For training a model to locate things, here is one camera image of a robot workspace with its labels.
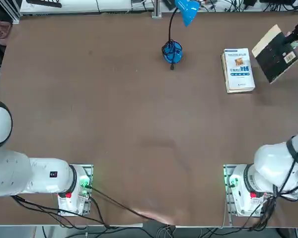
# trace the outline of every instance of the floor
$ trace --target floor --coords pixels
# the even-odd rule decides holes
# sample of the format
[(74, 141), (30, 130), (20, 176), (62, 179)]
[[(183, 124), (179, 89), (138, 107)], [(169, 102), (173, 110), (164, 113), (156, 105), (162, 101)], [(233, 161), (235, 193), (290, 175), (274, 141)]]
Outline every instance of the floor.
[[(163, 225), (157, 222), (147, 222), (144, 224), (143, 228), (150, 233), (153, 237), (156, 237), (157, 230)], [(89, 233), (96, 233), (104, 231), (103, 227), (88, 227)], [(44, 228), (47, 238), (65, 238), (68, 235), (72, 234), (82, 234), (81, 236), (77, 236), (77, 238), (84, 238), (84, 231), (76, 231), (73, 229), (66, 229), (61, 227), (48, 227)], [(218, 233), (227, 233), (230, 231), (234, 231), (236, 229), (222, 229), (221, 231), (217, 231)], [(208, 230), (206, 228), (202, 229), (202, 234), (206, 233)], [(177, 228), (174, 232), (175, 238), (198, 238), (200, 237), (201, 229), (200, 228)], [(97, 235), (90, 235), (88, 237), (95, 238)], [(262, 232), (246, 232), (240, 231), (238, 233), (226, 235), (225, 238), (280, 238), (277, 234), (276, 229), (267, 228)], [(0, 227), (0, 238), (44, 238), (42, 233), (41, 226), (21, 226), (21, 227)], [(121, 231), (114, 234), (106, 234), (102, 235), (102, 237), (106, 238), (148, 238), (143, 231), (137, 229), (127, 229), (125, 231)], [(161, 232), (159, 238), (166, 238), (167, 234)]]

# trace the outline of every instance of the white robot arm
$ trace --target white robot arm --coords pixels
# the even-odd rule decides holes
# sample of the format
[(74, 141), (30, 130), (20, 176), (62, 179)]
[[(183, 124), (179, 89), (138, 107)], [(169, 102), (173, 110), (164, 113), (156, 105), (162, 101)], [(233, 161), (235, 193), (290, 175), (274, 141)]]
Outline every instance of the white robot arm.
[(28, 158), (2, 148), (12, 132), (12, 117), (0, 102), (0, 196), (57, 193), (59, 208), (82, 215), (90, 178), (82, 166), (54, 158)]
[[(280, 191), (288, 173), (295, 164), (283, 188), (288, 199), (298, 200), (298, 135), (287, 142), (264, 145), (255, 153), (254, 164), (238, 165), (229, 178), (237, 214), (249, 216), (263, 203), (264, 195)], [(262, 206), (256, 215), (260, 215)]]

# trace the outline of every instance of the table surface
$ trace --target table surface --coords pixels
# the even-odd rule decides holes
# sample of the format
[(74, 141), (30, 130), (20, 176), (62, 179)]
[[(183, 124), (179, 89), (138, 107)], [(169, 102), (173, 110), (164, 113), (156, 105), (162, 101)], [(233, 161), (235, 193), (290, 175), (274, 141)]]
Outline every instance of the table surface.
[[(227, 94), (220, 54), (251, 50), (276, 23), (290, 31), (298, 15), (206, 13), (187, 28), (177, 15), (172, 37), (184, 57), (174, 71), (161, 56), (168, 22), (131, 14), (15, 25), (0, 73), (0, 100), (14, 120), (6, 147), (94, 164), (95, 187), (162, 222), (221, 226), (223, 164), (252, 163), (261, 145), (298, 132), (298, 63), (270, 85), (252, 57), (256, 89)], [(94, 196), (107, 223), (142, 221)], [(56, 206), (50, 194), (24, 197)], [(94, 209), (90, 215), (97, 217)], [(0, 224), (55, 223), (0, 198)], [(298, 227), (298, 203), (278, 201), (270, 225)]]

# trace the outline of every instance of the lamp cord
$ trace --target lamp cord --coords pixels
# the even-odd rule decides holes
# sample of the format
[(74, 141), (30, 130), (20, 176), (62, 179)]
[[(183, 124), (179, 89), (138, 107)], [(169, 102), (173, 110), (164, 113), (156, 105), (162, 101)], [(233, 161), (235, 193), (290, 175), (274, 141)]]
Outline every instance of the lamp cord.
[(173, 14), (171, 15), (171, 18), (170, 18), (170, 23), (169, 23), (169, 41), (171, 41), (171, 24), (172, 24), (172, 20), (173, 20), (173, 17), (175, 15), (175, 13), (177, 12), (178, 8), (176, 7)]
[(176, 41), (174, 41), (174, 40), (171, 39), (171, 24), (172, 24), (173, 17), (175, 15), (175, 13), (177, 12), (177, 10), (178, 10), (178, 8), (176, 7), (175, 10), (174, 10), (174, 12), (173, 12), (173, 14), (171, 15), (171, 18), (170, 18), (168, 41), (161, 48), (162, 54), (164, 56), (166, 56), (167, 58), (168, 58), (168, 55), (170, 53), (173, 53), (172, 60), (171, 60), (171, 66), (170, 66), (170, 69), (171, 70), (174, 70), (174, 65), (173, 65), (174, 63), (173, 63), (173, 61), (174, 61), (175, 53), (176, 53), (176, 49), (177, 49), (176, 48), (176, 44), (180, 46), (180, 49), (179, 50), (182, 50), (182, 46), (178, 42), (176, 42)]

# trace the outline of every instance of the book cover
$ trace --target book cover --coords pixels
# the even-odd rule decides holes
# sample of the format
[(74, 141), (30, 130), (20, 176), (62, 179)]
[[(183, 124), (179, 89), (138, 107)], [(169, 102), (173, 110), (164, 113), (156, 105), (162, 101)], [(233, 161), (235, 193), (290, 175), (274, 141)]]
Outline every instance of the book cover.
[(285, 44), (285, 38), (278, 25), (275, 25), (252, 50), (270, 83), (273, 83), (298, 60), (298, 55), (291, 44)]
[(228, 90), (251, 91), (255, 88), (247, 48), (225, 49), (223, 61)]

